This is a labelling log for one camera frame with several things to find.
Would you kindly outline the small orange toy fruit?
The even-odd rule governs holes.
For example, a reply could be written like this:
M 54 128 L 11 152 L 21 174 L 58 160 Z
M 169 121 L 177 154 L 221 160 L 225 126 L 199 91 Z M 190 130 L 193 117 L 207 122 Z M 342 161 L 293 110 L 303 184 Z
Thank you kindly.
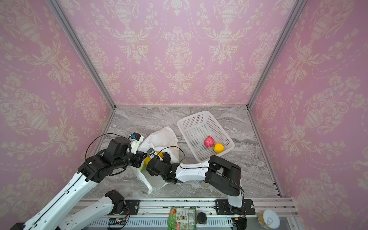
M 216 152 L 216 153 L 222 153 L 224 152 L 224 149 L 225 147 L 221 144 L 221 143 L 216 143 L 213 147 L 213 150 Z

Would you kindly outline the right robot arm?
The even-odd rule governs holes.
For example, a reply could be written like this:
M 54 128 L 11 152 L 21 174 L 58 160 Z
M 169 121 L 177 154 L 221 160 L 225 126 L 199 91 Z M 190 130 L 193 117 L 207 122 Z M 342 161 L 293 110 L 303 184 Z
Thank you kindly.
M 218 156 L 211 156 L 203 163 L 166 163 L 159 157 L 151 159 L 146 167 L 151 176 L 160 176 L 165 182 L 177 184 L 188 181 L 203 181 L 228 196 L 233 212 L 242 212 L 243 189 L 241 168 Z

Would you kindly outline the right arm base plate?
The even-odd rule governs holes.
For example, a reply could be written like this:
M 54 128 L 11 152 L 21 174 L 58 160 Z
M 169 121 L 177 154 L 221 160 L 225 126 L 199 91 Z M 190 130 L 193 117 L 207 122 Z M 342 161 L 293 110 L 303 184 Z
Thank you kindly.
M 217 215 L 255 215 L 255 206 L 252 200 L 244 199 L 240 208 L 231 206 L 227 199 L 216 199 L 214 209 Z

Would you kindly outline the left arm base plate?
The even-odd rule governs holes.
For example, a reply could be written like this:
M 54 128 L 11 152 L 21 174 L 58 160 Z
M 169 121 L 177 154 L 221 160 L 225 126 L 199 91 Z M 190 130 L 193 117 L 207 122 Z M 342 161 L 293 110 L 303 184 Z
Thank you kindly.
M 133 215 L 136 216 L 139 210 L 140 200 L 139 199 L 128 199 L 119 201 L 114 204 L 112 213 L 114 215 Z

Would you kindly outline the red toy apple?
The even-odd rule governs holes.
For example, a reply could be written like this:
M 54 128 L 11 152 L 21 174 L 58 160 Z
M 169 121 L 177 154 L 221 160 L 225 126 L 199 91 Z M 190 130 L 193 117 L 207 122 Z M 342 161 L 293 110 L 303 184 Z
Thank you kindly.
M 208 136 L 204 141 L 204 145 L 209 148 L 212 148 L 215 143 L 215 140 L 211 136 Z

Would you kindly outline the white plastic bag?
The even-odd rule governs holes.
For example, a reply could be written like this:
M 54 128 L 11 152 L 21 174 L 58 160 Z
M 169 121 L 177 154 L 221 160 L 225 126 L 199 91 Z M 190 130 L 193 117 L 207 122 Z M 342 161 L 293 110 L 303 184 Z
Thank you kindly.
M 159 190 L 168 184 L 160 176 L 151 176 L 148 173 L 147 165 L 148 161 L 150 160 L 149 152 L 154 150 L 154 154 L 159 155 L 163 161 L 168 159 L 169 163 L 178 163 L 178 147 L 178 139 L 174 131 L 168 126 L 151 133 L 140 144 L 138 150 L 146 153 L 146 157 L 143 160 L 141 167 L 133 167 L 132 171 L 138 180 L 143 182 L 143 184 L 145 184 L 147 187 L 147 194 L 151 194 L 152 192 Z

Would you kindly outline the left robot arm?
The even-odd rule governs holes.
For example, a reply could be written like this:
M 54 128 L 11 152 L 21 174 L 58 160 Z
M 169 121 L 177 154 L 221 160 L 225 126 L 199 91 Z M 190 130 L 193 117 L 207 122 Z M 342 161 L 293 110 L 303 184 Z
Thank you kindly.
M 25 223 L 15 223 L 13 230 L 81 230 L 100 216 L 118 215 L 129 211 L 124 197 L 112 190 L 106 193 L 97 204 L 79 213 L 79 217 L 66 215 L 75 205 L 106 177 L 114 175 L 114 170 L 125 171 L 127 167 L 140 168 L 147 156 L 138 150 L 144 137 L 138 133 L 128 138 L 118 136 L 110 140 L 106 149 L 100 150 L 78 168 L 67 185 L 38 213 Z

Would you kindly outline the yellow toy banana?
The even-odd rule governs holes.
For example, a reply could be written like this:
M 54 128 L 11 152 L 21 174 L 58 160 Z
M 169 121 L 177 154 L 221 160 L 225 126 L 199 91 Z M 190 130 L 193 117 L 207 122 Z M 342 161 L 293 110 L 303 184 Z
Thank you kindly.
M 160 156 L 160 158 L 163 160 L 164 156 L 163 156 L 163 153 L 158 153 L 158 155 Z M 151 158 L 149 156 L 147 156 L 144 160 L 144 163 L 143 163 L 143 167 L 141 169 L 141 172 L 143 172 L 145 170 L 145 168 L 147 167 L 149 161 L 151 160 Z

